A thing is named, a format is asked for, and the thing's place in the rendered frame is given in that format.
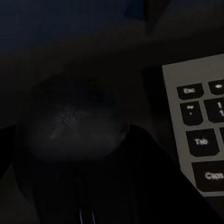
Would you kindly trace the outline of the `keyboard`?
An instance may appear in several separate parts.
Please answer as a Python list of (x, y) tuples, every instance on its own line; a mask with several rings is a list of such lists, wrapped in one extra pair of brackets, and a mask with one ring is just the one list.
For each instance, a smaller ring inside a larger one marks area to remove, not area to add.
[(224, 220), (224, 54), (162, 65), (180, 170)]

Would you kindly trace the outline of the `monitor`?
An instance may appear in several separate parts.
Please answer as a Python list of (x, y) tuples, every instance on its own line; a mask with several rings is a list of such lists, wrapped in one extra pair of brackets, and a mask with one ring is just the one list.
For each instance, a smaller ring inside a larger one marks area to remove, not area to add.
[(143, 0), (143, 9), (145, 19), (149, 19), (153, 13), (155, 6), (158, 4), (159, 0)]

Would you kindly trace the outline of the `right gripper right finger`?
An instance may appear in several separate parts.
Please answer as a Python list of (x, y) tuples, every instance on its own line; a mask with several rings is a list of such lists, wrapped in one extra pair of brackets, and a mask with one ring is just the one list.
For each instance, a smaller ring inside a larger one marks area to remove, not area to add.
[(224, 224), (148, 131), (129, 136), (140, 224)]

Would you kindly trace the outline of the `mouse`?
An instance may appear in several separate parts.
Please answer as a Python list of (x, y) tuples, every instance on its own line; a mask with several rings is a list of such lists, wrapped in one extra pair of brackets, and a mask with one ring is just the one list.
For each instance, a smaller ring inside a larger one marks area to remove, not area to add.
[(129, 126), (93, 74), (57, 73), (30, 91), (12, 164), (40, 224), (140, 224)]

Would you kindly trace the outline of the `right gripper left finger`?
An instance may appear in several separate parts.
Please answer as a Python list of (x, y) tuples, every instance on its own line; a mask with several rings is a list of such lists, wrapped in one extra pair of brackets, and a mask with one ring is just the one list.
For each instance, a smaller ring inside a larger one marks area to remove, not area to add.
[(0, 180), (12, 162), (16, 125), (0, 129)]

